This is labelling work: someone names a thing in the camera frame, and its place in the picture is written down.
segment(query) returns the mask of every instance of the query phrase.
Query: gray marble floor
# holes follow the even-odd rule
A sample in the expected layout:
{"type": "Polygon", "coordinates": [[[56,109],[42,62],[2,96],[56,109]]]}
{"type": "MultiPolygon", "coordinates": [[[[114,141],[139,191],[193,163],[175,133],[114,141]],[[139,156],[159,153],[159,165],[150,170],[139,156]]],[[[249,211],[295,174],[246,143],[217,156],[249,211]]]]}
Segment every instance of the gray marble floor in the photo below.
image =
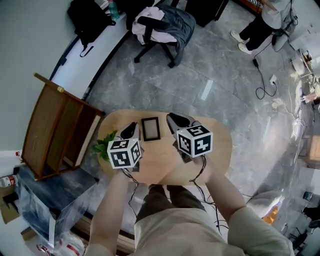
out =
{"type": "MultiPolygon", "coordinates": [[[[107,65],[87,101],[107,114],[118,109],[136,109],[219,120],[229,128],[233,143],[227,177],[247,196],[265,190],[282,190],[285,200],[274,224],[281,230],[284,223],[293,225],[301,215],[299,212],[304,207],[301,198],[312,177],[312,172],[302,173],[303,164],[295,161],[302,127],[296,129],[297,116],[288,113],[297,105],[300,79],[295,77],[290,64],[295,54],[292,48],[286,44],[281,51],[274,52],[268,46],[257,59],[266,90],[274,92],[269,79],[275,74],[277,92],[274,97],[257,98],[256,89],[262,86],[262,78],[252,62],[253,56],[239,51],[237,42],[230,36],[231,30],[240,32],[253,19],[254,15],[229,1],[218,21],[212,21],[205,28],[195,28],[182,63],[172,69],[167,66],[169,59],[160,46],[143,56],[140,63],[134,63],[142,47],[131,36],[107,65]],[[207,98],[202,100],[208,80],[212,80],[213,85],[207,98]]],[[[270,40],[268,38],[256,52],[270,40]]],[[[299,112],[305,122],[305,132],[312,133],[311,107],[304,105],[299,112]]],[[[82,167],[101,176],[97,157],[90,150],[82,167]]],[[[146,186],[138,189],[136,211],[146,193],[146,186]]],[[[133,232],[134,219],[126,207],[122,228],[133,232]]]]}

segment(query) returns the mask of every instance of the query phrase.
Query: black pants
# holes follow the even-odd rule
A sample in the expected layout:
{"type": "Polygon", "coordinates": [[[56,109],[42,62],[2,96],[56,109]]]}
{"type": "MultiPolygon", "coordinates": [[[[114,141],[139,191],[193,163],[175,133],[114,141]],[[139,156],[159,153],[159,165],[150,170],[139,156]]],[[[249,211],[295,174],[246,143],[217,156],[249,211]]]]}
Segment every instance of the black pants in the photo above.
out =
{"type": "Polygon", "coordinates": [[[167,199],[162,185],[153,185],[143,200],[136,222],[145,217],[172,208],[198,208],[205,210],[201,202],[183,186],[167,185],[171,202],[167,199]]]}
{"type": "Polygon", "coordinates": [[[317,208],[304,208],[303,213],[312,219],[313,221],[320,220],[320,207],[318,206],[317,208]]]}
{"type": "Polygon", "coordinates": [[[252,51],[257,49],[273,31],[274,29],[264,22],[260,14],[239,35],[242,40],[250,39],[246,43],[246,48],[252,51]]]}

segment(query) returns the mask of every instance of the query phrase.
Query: hand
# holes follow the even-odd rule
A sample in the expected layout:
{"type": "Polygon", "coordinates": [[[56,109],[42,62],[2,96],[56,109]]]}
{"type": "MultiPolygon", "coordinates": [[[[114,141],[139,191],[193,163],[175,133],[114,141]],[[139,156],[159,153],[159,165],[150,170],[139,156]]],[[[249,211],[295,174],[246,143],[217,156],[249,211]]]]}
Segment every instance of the hand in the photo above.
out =
{"type": "Polygon", "coordinates": [[[210,158],[208,156],[206,156],[206,158],[204,158],[203,155],[192,158],[192,161],[193,161],[194,165],[196,166],[194,177],[196,177],[196,175],[199,174],[200,170],[204,166],[204,161],[206,161],[205,167],[199,177],[201,177],[201,179],[203,179],[204,183],[207,183],[210,180],[213,172],[215,171],[214,163],[210,160],[210,158]]]}

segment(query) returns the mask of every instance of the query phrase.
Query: backpack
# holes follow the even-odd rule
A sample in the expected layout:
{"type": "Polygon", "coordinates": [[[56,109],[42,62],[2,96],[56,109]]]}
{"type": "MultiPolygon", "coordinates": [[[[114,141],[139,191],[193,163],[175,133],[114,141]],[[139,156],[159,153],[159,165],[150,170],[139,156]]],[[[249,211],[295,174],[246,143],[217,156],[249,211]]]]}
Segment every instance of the backpack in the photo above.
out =
{"type": "Polygon", "coordinates": [[[110,14],[106,14],[94,0],[73,0],[67,13],[74,24],[74,32],[83,45],[80,57],[86,56],[92,50],[93,46],[81,56],[88,43],[94,42],[108,25],[116,25],[110,14]]]}

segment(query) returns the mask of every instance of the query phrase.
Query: beige shirt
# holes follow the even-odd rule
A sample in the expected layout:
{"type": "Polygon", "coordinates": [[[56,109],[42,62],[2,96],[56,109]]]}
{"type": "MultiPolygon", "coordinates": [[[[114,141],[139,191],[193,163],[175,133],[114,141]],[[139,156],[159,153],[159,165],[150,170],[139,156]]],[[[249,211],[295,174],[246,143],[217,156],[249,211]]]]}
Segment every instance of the beige shirt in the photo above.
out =
{"type": "MultiPolygon", "coordinates": [[[[214,229],[209,215],[195,208],[167,209],[134,226],[136,250],[132,256],[293,256],[292,243],[250,208],[233,214],[228,243],[214,229]]],[[[91,244],[85,256],[112,256],[91,244]]]]}
{"type": "Polygon", "coordinates": [[[262,19],[271,28],[278,30],[282,26],[282,22],[288,15],[291,7],[290,0],[269,0],[276,9],[269,8],[266,4],[262,8],[262,19]]]}

